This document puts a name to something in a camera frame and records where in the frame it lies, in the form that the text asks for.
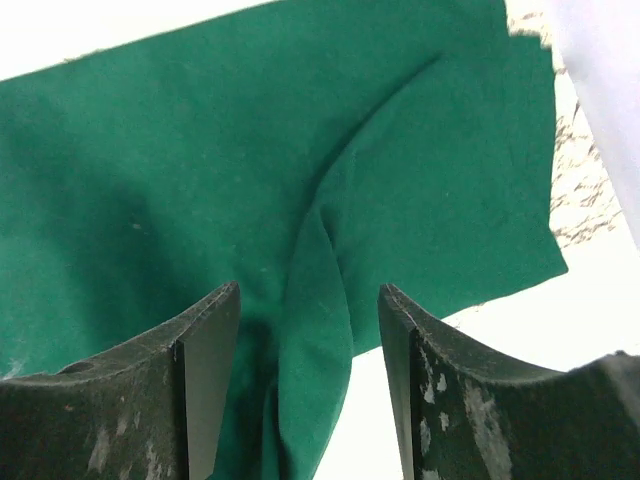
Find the green fabric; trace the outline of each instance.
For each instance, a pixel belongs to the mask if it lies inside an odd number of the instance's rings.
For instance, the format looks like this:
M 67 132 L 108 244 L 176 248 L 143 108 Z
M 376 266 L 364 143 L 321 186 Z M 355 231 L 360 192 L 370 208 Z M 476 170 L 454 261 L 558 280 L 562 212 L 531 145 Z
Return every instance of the green fabric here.
M 554 126 L 497 0 L 288 1 L 3 82 L 0 373 L 237 280 L 213 478 L 308 480 L 381 283 L 443 317 L 566 271 Z

